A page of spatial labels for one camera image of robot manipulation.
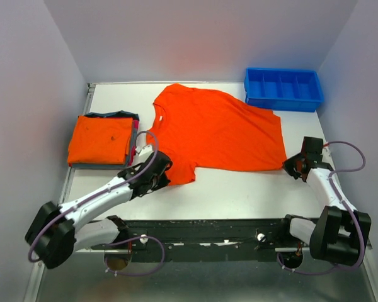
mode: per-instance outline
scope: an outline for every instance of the blue plastic tray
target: blue plastic tray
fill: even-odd
[[[247,68],[246,103],[273,110],[314,112],[323,102],[313,70]]]

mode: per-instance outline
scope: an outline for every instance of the white table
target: white table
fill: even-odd
[[[138,113],[139,130],[152,126],[155,98],[170,83],[125,83],[96,85],[89,112],[125,110]],[[218,89],[244,100],[243,83],[182,83],[190,87]],[[288,157],[299,153],[304,136],[324,138],[316,113],[276,111]],[[139,146],[145,145],[144,135]],[[331,161],[324,151],[324,161]],[[80,198],[104,185],[117,171],[76,170],[66,200]],[[196,168],[196,181],[167,187],[143,198],[116,206],[99,219],[117,215],[124,220],[281,218],[286,214],[319,217],[322,209],[312,190],[284,171],[232,172]]]

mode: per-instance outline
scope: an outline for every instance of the folded orange shirt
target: folded orange shirt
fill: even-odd
[[[79,116],[69,144],[69,164],[124,164],[133,132],[132,118]]]
[[[280,118],[228,93],[173,84],[154,101],[150,129],[173,162],[170,185],[195,180],[195,168],[268,171],[282,168]],[[154,142],[148,135],[147,142]]]

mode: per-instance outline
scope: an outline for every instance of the gray wall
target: gray wall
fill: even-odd
[[[326,102],[318,111],[328,140],[353,142],[367,156],[366,168],[340,176],[350,201],[372,217],[370,239],[378,266],[378,0],[359,0],[319,71]],[[360,159],[333,147],[337,167]]]
[[[59,197],[86,84],[42,0],[0,0],[0,301],[22,301],[23,237]]]
[[[89,82],[318,69],[356,0],[45,0]]]

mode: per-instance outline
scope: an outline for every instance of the gray floor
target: gray floor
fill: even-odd
[[[131,264],[148,269],[152,264]],[[306,257],[302,267],[320,271],[327,263]],[[102,253],[74,254],[45,271],[39,302],[114,301],[375,301],[364,268],[309,277],[285,272],[275,262],[167,263],[147,277],[105,274]]]

